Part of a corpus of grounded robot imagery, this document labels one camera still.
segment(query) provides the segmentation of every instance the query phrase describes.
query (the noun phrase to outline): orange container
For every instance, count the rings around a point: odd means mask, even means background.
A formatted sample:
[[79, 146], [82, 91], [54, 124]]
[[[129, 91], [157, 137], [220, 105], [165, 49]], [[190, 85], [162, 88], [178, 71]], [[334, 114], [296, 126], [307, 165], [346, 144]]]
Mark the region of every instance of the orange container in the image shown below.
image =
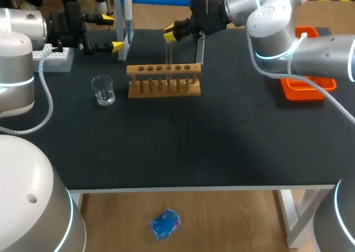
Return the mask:
[[[301, 37], [301, 34], [306, 32], [308, 37], [319, 37], [317, 30], [310, 26], [298, 26], [296, 27], [296, 37]], [[328, 92], [332, 92], [337, 88], [337, 83], [331, 78], [319, 78], [319, 77], [309, 77], [320, 87], [324, 88]], [[283, 87], [283, 91], [286, 98], [289, 100], [323, 100], [325, 96], [319, 92], [316, 88], [310, 86], [309, 84], [293, 80], [289, 78], [280, 79]]]

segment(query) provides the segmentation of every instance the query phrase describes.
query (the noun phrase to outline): wooden floor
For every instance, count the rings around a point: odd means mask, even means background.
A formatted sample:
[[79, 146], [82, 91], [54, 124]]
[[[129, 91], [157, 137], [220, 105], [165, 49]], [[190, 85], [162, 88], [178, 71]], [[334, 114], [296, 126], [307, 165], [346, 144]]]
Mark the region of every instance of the wooden floor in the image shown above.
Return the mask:
[[[87, 12], [92, 1], [80, 1]], [[62, 7], [46, 0], [48, 13]], [[134, 28], [165, 28], [171, 19], [190, 16], [187, 7], [133, 6]], [[297, 11], [297, 25], [330, 27], [333, 33], [355, 33], [355, 2], [307, 2]], [[82, 213], [87, 252], [258, 252], [288, 251], [277, 196], [272, 191], [91, 194]], [[147, 222], [166, 208], [181, 217], [181, 228], [157, 243]], [[312, 242], [299, 250], [313, 252]]]

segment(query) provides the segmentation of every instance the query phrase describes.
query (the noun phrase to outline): black table top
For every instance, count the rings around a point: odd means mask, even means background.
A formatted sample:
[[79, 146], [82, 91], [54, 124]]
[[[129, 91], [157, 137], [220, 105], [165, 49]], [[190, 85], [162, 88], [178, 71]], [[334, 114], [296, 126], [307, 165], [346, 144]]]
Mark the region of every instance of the black table top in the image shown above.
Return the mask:
[[[164, 63], [161, 34], [135, 31], [127, 64]], [[89, 33], [102, 42], [114, 36]], [[180, 42], [174, 63], [193, 63], [195, 52], [192, 39]], [[280, 81], [253, 69], [243, 29], [207, 37], [200, 97], [128, 99], [125, 68], [116, 56], [76, 52], [70, 73], [45, 74], [54, 113], [24, 138], [69, 189], [334, 184], [355, 170], [353, 125], [327, 100], [288, 102]], [[91, 90], [98, 74], [113, 77], [109, 107], [99, 107]], [[337, 82], [333, 95], [355, 114], [354, 85]], [[46, 101], [35, 76], [34, 108], [0, 125], [37, 125]]]

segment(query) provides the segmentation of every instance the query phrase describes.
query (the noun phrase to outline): glass beaker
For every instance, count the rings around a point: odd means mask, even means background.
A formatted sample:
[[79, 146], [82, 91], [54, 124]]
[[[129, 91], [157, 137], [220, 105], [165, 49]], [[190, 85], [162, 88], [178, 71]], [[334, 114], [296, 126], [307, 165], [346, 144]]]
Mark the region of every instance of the glass beaker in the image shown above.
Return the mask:
[[109, 75], [99, 75], [91, 80], [91, 88], [95, 91], [96, 99], [101, 106], [108, 106], [115, 102], [113, 81]]

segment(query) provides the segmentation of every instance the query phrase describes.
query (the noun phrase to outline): white cable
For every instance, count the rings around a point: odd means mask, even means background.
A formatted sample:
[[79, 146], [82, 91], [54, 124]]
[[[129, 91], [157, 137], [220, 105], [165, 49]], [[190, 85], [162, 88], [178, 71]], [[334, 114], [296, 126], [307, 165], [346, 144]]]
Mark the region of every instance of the white cable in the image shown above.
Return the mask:
[[52, 113], [53, 113], [53, 100], [52, 100], [52, 96], [50, 95], [49, 89], [47, 87], [47, 84], [45, 83], [44, 80], [44, 75], [43, 75], [43, 63], [44, 60], [52, 54], [52, 50], [48, 50], [46, 52], [44, 52], [42, 58], [39, 61], [39, 66], [38, 66], [38, 76], [40, 79], [40, 82], [42, 83], [45, 95], [47, 96], [48, 99], [48, 113], [47, 116], [45, 117], [45, 119], [38, 124], [36, 127], [28, 129], [28, 130], [24, 130], [24, 131], [16, 131], [16, 130], [11, 130], [5, 127], [0, 127], [0, 132], [4, 132], [7, 134], [13, 134], [13, 135], [23, 135], [23, 134], [29, 134], [29, 133], [33, 133], [35, 131], [37, 131], [38, 129], [42, 128], [51, 118]]
[[248, 47], [249, 47], [249, 53], [250, 53], [250, 58], [251, 58], [251, 62], [253, 64], [253, 66], [255, 67], [255, 69], [263, 74], [266, 75], [270, 78], [273, 79], [281, 79], [281, 78], [291, 78], [291, 79], [296, 79], [296, 80], [301, 80], [307, 84], [309, 84], [310, 86], [316, 88], [319, 92], [321, 92], [327, 99], [330, 100], [330, 102], [332, 102], [339, 110], [340, 112], [350, 120], [350, 122], [352, 122], [355, 125], [355, 118], [353, 115], [351, 115], [346, 108], [344, 108], [332, 95], [330, 95], [324, 88], [320, 87], [318, 84], [316, 84], [315, 82], [307, 79], [304, 76], [300, 76], [300, 75], [295, 75], [291, 73], [291, 62], [292, 62], [292, 56], [294, 51], [292, 52], [292, 54], [290, 55], [288, 62], [287, 62], [287, 74], [276, 74], [276, 73], [269, 73], [269, 72], [265, 72], [264, 70], [262, 70], [256, 63], [255, 61], [255, 57], [254, 57], [254, 51], [253, 51], [253, 47], [252, 47], [252, 43], [251, 43], [251, 39], [249, 34], [247, 33], [247, 39], [248, 39]]

